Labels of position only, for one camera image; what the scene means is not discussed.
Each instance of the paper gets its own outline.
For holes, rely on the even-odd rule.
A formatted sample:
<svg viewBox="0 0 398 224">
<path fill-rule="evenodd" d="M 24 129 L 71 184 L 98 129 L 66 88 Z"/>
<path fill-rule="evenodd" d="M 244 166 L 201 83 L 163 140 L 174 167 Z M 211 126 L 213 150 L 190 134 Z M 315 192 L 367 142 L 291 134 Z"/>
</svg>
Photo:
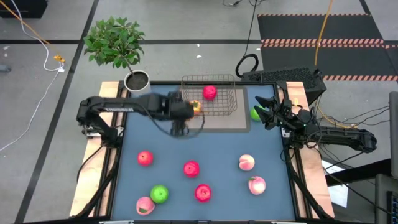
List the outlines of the paper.
<svg viewBox="0 0 398 224">
<path fill-rule="evenodd" d="M 330 167 L 332 164 L 326 161 L 322 161 L 322 166 L 324 168 Z M 338 166 L 333 166 L 326 171 L 328 173 L 332 174 L 335 172 L 343 171 L 343 168 L 340 168 Z M 342 207 L 347 207 L 347 199 L 348 199 L 348 188 L 345 185 L 336 185 L 329 187 L 329 194 L 330 194 L 330 200 L 331 202 L 340 205 Z"/>
</svg>

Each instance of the soil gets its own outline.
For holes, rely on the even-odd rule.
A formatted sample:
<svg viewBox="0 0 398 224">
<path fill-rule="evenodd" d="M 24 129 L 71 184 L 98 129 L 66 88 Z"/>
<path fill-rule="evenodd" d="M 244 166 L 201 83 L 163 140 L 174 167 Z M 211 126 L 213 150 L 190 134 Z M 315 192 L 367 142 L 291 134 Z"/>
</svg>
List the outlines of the soil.
<svg viewBox="0 0 398 224">
<path fill-rule="evenodd" d="M 126 85 L 131 90 L 140 90 L 144 88 L 148 83 L 148 77 L 142 72 L 135 72 L 134 75 L 130 75 L 127 78 Z"/>
</svg>

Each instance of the orange striped tape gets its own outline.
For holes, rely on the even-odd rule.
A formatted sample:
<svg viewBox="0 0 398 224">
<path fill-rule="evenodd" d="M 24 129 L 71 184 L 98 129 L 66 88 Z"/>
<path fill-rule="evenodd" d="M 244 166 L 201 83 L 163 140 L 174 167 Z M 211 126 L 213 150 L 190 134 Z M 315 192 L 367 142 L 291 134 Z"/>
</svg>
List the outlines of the orange striped tape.
<svg viewBox="0 0 398 224">
<path fill-rule="evenodd" d="M 398 81 L 397 75 L 325 75 L 326 81 Z"/>
<path fill-rule="evenodd" d="M 318 39 L 265 39 L 261 42 L 262 47 L 315 47 Z M 320 47 L 398 47 L 383 43 L 382 39 L 322 39 Z"/>
<path fill-rule="evenodd" d="M 326 14 L 320 14 L 320 13 L 301 13 L 301 14 L 258 14 L 258 17 L 261 16 L 325 16 Z M 368 16 L 369 14 L 367 13 L 334 13 L 334 14 L 329 14 L 329 16 Z"/>
</svg>

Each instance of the blue table surface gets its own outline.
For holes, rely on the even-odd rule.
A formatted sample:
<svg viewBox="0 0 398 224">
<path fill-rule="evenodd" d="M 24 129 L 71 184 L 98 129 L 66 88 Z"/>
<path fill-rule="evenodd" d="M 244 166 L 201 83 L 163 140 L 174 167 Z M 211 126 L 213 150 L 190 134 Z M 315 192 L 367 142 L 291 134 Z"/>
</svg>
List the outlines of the blue table surface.
<svg viewBox="0 0 398 224">
<path fill-rule="evenodd" d="M 167 94 L 177 86 L 153 85 L 152 92 Z M 256 95 L 274 96 L 272 86 L 246 86 L 248 105 L 257 105 Z M 166 130 L 170 122 L 163 122 Z M 154 163 L 140 166 L 136 157 L 150 150 Z M 248 133 L 201 133 L 189 140 L 171 138 L 161 133 L 149 120 L 138 114 L 127 116 L 126 130 L 116 186 L 113 220 L 294 220 L 286 164 L 280 159 L 282 140 L 280 129 L 270 131 L 251 121 Z M 256 160 L 253 170 L 242 171 L 238 159 L 250 154 Z M 183 165 L 196 160 L 200 175 L 188 179 Z M 248 178 L 258 175 L 267 187 L 261 195 L 248 189 Z M 154 185 L 165 185 L 169 199 L 147 215 L 136 212 L 140 197 L 149 196 Z M 212 188 L 208 203 L 199 203 L 194 190 L 199 184 Z"/>
</svg>

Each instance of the potted plant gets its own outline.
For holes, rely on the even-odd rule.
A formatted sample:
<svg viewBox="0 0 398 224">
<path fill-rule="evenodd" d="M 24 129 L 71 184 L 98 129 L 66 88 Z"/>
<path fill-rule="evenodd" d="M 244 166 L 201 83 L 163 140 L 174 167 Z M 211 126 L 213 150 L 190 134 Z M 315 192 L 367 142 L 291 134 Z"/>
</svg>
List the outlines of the potted plant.
<svg viewBox="0 0 398 224">
<path fill-rule="evenodd" d="M 131 65 L 141 61 L 140 52 L 144 54 L 144 51 L 139 40 L 145 34 L 137 30 L 137 22 L 126 21 L 127 18 L 113 17 L 107 21 L 97 21 L 90 33 L 83 38 L 87 46 L 84 53 L 90 53 L 88 60 L 95 60 L 98 65 L 112 63 L 113 68 L 128 68 L 124 86 L 134 96 L 139 96 L 150 92 L 149 76 L 142 70 L 133 70 Z"/>
</svg>

